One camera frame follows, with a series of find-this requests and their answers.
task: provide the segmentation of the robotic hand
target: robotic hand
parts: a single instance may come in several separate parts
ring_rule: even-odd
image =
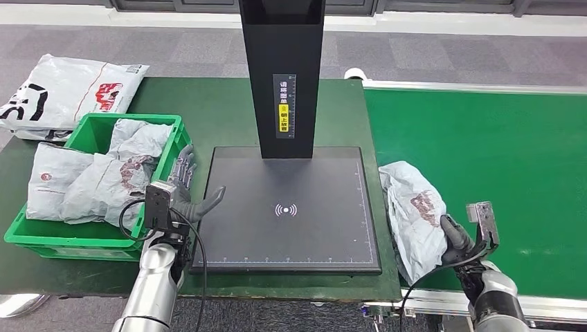
[[[168,180],[147,186],[144,226],[151,234],[142,239],[151,241],[145,241],[143,245],[141,269],[123,316],[114,324],[113,332],[170,330],[177,291],[183,282],[183,269],[191,260],[191,230],[197,238],[196,244],[204,248],[192,224],[200,222],[220,203],[225,190],[220,187],[200,204],[191,203],[190,184],[195,169],[192,152],[192,145],[183,148]]]
[[[491,203],[468,205],[467,212],[469,219],[478,224],[476,243],[448,214],[440,217],[448,242],[442,263],[443,266],[455,264],[457,278],[470,301],[475,331],[530,331],[518,301],[516,284],[493,264],[482,260],[499,244]]]

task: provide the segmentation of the white polybag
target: white polybag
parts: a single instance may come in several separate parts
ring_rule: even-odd
[[[151,159],[150,156],[138,156],[120,161],[111,156],[94,154],[93,163],[67,188],[60,206],[61,220],[67,222],[73,219],[74,223],[79,223],[77,220],[80,218],[94,216],[95,219],[118,225],[122,206],[128,200],[144,197],[151,174],[143,163]],[[138,207],[125,215],[125,227],[131,228],[133,211],[136,219]]]
[[[114,125],[107,155],[125,160],[132,156],[158,158],[163,153],[172,126],[119,119]]]
[[[126,113],[148,68],[43,55],[10,101],[0,107],[0,126],[34,139],[38,135],[23,131],[73,130],[87,113]]]
[[[91,154],[39,143],[28,182],[28,219],[61,220],[59,206],[67,187],[93,162]]]
[[[446,204],[418,169],[405,161],[380,167],[379,177],[401,257],[398,268],[412,285],[442,263],[446,239],[440,216],[446,214]]]

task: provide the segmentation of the dark green table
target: dark green table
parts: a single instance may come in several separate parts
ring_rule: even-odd
[[[383,275],[216,276],[211,279],[213,295],[397,299],[376,155],[379,165],[407,160],[418,167],[471,234],[465,204],[492,201],[502,244],[491,260],[516,281],[521,294],[542,302],[544,297],[587,299],[587,94],[365,85],[379,87],[366,89],[363,97],[359,83],[321,82],[316,144],[363,148]],[[183,116],[197,146],[196,197],[203,192],[215,145],[257,143],[248,80],[146,79],[131,111]],[[0,232],[26,199],[35,145],[13,139],[0,154],[0,178],[10,188],[0,201]],[[0,252],[0,293],[119,295],[128,293],[136,275],[136,264],[40,259],[2,241]],[[422,288],[438,293],[459,289],[451,271],[432,277]],[[198,294],[199,279],[189,277],[182,293]],[[554,304],[587,310],[583,302]]]
[[[359,146],[363,152],[383,273],[381,275],[211,275],[208,294],[220,297],[360,301],[399,299],[391,236],[386,222],[369,118],[360,82],[320,83],[316,120],[318,146]],[[210,157],[216,146],[258,145],[248,79],[147,78],[129,109],[132,113],[182,116],[195,144],[198,169],[192,196],[203,196]],[[12,139],[0,153],[0,201],[4,233],[26,200],[36,144]],[[130,292],[137,263],[42,259],[0,241],[0,294],[124,295]],[[188,275],[182,295],[198,295],[200,277]]]

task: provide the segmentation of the yellow label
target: yellow label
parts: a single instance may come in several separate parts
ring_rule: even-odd
[[[289,105],[279,104],[279,132],[287,133],[289,131]]]

